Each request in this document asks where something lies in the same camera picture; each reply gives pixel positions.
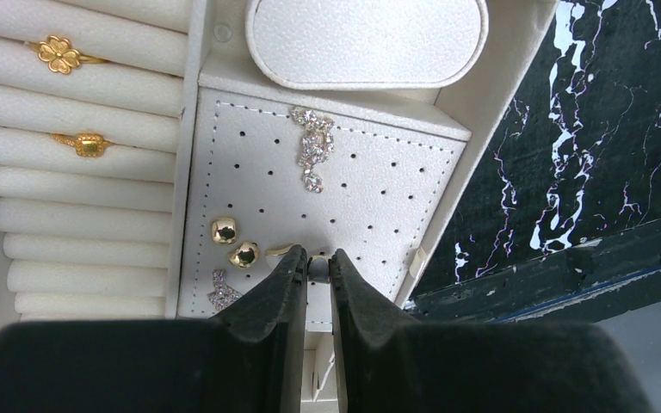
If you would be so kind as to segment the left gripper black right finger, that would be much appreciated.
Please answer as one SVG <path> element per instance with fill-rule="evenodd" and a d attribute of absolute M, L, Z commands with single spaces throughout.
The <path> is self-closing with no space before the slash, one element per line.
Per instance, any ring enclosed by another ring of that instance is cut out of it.
<path fill-rule="evenodd" d="M 330 259 L 342 412 L 647 412 L 615 341 L 593 324 L 420 321 Z"/>

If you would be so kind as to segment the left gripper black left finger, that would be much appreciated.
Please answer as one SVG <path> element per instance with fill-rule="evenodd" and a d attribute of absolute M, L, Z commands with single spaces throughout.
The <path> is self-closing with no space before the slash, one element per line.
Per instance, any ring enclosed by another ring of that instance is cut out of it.
<path fill-rule="evenodd" d="M 307 255 L 208 319 L 49 321 L 0 330 L 0 412 L 297 412 Z"/>

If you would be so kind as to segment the small pearl gold earring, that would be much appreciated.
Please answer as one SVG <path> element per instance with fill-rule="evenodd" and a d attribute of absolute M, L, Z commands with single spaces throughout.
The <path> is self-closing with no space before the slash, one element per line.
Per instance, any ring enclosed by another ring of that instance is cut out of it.
<path fill-rule="evenodd" d="M 328 256 L 312 256 L 308 262 L 308 279 L 311 283 L 330 283 L 330 258 Z"/>

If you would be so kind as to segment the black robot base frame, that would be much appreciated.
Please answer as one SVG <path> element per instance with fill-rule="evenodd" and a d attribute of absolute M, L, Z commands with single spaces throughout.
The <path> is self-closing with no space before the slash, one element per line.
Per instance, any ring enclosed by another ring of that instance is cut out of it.
<path fill-rule="evenodd" d="M 423 294 L 423 321 L 595 323 L 661 302 L 661 219 L 489 276 Z"/>

